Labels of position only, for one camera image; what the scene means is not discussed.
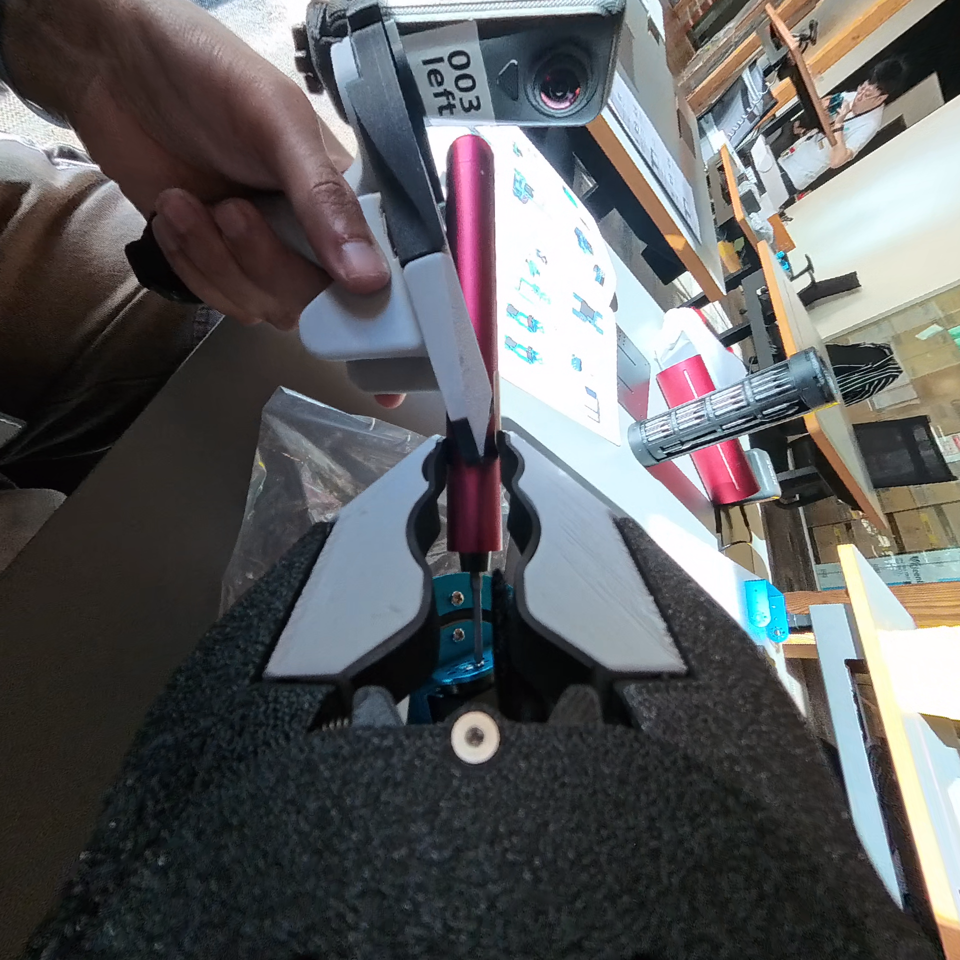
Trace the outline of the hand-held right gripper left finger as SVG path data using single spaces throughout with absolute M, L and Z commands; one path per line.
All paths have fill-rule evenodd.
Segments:
M 340 510 L 267 661 L 271 681 L 422 685 L 437 665 L 433 575 L 445 441 L 430 437 Z

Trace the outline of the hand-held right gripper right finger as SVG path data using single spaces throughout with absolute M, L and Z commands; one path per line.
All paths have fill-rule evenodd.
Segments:
M 500 432 L 497 446 L 522 622 L 605 680 L 685 676 L 615 513 L 519 434 Z

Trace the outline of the red electric screwdriver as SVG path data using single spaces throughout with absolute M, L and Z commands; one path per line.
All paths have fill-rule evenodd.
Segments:
M 495 159 L 479 135 L 458 137 L 447 154 L 446 227 L 465 305 L 488 375 L 498 371 Z M 481 574 L 501 548 L 498 456 L 469 465 L 448 445 L 447 546 L 461 570 Z

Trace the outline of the blue toy robot arm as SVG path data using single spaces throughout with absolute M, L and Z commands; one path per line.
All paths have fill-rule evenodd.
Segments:
M 434 578 L 438 654 L 409 696 L 409 725 L 441 723 L 467 703 L 494 695 L 493 586 L 490 572 Z

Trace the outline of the person's left forearm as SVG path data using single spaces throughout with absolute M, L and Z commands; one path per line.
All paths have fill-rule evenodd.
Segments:
M 2 84 L 42 120 L 71 129 L 66 81 L 75 56 L 54 6 L 1 2 Z

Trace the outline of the grey desk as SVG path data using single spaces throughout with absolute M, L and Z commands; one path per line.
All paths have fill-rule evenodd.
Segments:
M 279 386 L 379 417 L 298 335 L 223 320 L 2 574 L 2 958 L 58 900 L 150 703 L 218 618 Z

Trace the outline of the person's left hand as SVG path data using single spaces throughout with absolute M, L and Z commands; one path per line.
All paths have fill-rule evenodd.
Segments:
M 192 295 L 290 330 L 331 282 L 390 282 L 352 159 L 294 80 L 191 2 L 53 3 L 72 129 Z

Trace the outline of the printed instruction sheet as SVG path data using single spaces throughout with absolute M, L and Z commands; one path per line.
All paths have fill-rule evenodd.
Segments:
M 620 445 L 617 276 L 589 210 L 515 126 L 483 126 L 494 159 L 499 373 Z

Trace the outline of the clear plastic bag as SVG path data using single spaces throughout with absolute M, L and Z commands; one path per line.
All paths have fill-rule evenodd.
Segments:
M 221 581 L 226 613 L 316 523 L 336 517 L 425 437 L 278 387 L 264 405 L 239 532 Z

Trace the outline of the grey bit holder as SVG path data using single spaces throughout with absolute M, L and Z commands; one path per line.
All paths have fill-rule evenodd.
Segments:
M 654 467 L 735 441 L 841 401 L 831 365 L 814 348 L 748 374 L 676 408 L 634 422 L 627 442 L 643 467 Z

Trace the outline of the stack of cardboard boxes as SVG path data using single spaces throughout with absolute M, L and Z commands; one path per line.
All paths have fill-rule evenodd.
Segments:
M 855 546 L 888 586 L 959 580 L 958 482 L 880 489 L 885 527 L 839 498 L 803 509 L 817 588 L 837 591 L 845 581 L 838 550 Z

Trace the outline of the black monitor stand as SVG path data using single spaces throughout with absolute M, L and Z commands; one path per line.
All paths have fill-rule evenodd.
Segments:
M 814 306 L 823 300 L 861 289 L 856 271 L 818 280 L 814 275 L 814 265 L 809 255 L 805 256 L 805 265 L 799 270 L 791 264 L 785 252 L 778 251 L 775 257 L 780 267 L 786 272 L 789 282 L 805 307 Z M 803 277 L 808 277 L 809 283 L 800 289 L 797 284 Z

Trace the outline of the person's brown trousers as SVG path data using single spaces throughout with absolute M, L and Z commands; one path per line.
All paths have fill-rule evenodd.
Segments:
M 82 152 L 2 134 L 3 570 L 222 319 L 138 283 L 144 226 Z

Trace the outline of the white background table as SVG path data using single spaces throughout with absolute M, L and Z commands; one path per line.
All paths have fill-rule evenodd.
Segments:
M 828 340 L 954 287 L 959 279 L 959 99 L 909 126 L 796 203 L 788 231 L 817 277 L 857 272 L 822 302 Z

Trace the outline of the blue metal bracket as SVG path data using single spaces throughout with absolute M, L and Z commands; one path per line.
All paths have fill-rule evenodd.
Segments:
M 749 631 L 758 643 L 782 644 L 789 637 L 785 595 L 765 579 L 743 583 Z

